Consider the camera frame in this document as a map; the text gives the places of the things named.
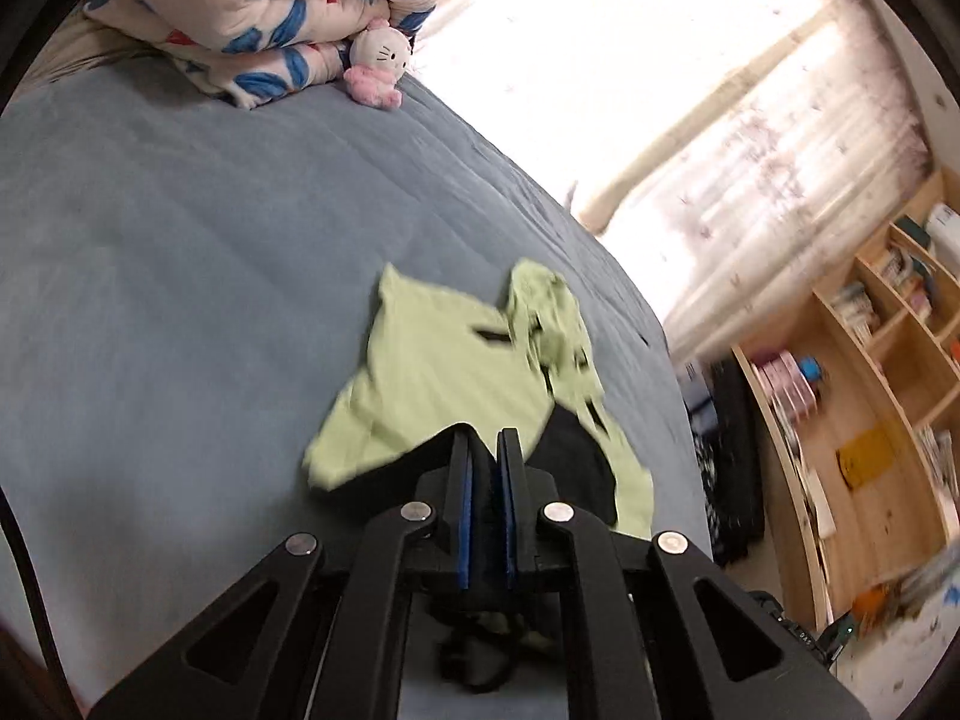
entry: metal screw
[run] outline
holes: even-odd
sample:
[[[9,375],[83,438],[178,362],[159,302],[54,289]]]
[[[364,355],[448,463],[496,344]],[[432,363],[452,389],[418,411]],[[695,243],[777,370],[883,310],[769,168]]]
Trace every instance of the metal screw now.
[[[690,546],[690,542],[686,540],[686,536],[674,531],[661,533],[656,537],[656,543],[659,544],[659,547],[664,550],[664,552],[669,552],[671,555],[683,555],[683,553],[686,552],[686,548]]]
[[[310,533],[294,533],[287,539],[284,546],[291,555],[303,557],[317,548],[317,540]]]
[[[573,507],[560,501],[548,503],[544,506],[544,517],[551,522],[570,522],[573,519]]]
[[[421,501],[410,501],[410,503],[403,504],[400,509],[400,516],[408,522],[423,522],[424,519],[430,517],[432,512],[433,509],[430,509],[427,504]]]

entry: light green cloth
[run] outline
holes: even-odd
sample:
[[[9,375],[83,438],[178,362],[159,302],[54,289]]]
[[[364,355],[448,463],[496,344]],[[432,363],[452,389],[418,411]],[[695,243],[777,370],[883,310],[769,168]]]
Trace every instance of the light green cloth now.
[[[406,278],[391,265],[379,293],[366,367],[307,447],[311,484],[332,490],[458,422],[472,425],[493,453],[497,433],[515,427],[529,455],[556,401],[576,413],[607,457],[616,479],[616,530],[650,538],[653,480],[603,409],[587,328],[560,276],[521,260],[505,313]],[[512,343],[485,340],[478,330],[509,334]]]

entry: pink plush toy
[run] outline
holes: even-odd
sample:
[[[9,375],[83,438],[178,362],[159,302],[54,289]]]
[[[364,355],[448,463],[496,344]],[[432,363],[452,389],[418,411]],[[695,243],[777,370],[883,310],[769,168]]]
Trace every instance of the pink plush toy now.
[[[349,95],[371,108],[400,108],[397,81],[406,73],[410,44],[386,19],[373,19],[354,38],[350,67],[344,73]]]

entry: bed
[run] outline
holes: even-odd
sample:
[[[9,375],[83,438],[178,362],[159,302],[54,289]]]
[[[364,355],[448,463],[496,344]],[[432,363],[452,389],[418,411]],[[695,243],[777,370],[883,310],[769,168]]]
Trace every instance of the bed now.
[[[500,303],[526,256],[579,298],[656,490],[654,530],[709,553],[664,334],[611,256],[429,90],[400,111],[339,83],[256,112],[160,57],[22,94],[0,119],[0,469],[66,671],[95,701],[290,533],[347,560],[356,531],[299,467],[362,360],[394,263]],[[0,557],[0,617],[32,627]],[[415,617],[401,717],[565,716],[525,667],[466,700]],[[511,702],[506,709],[506,702]]]

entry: white curtain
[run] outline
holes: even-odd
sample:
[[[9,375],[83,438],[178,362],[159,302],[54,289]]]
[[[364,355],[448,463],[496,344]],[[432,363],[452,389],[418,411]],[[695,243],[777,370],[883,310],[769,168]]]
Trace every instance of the white curtain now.
[[[677,362],[805,289],[928,165],[864,0],[443,0],[414,73],[572,204]]]

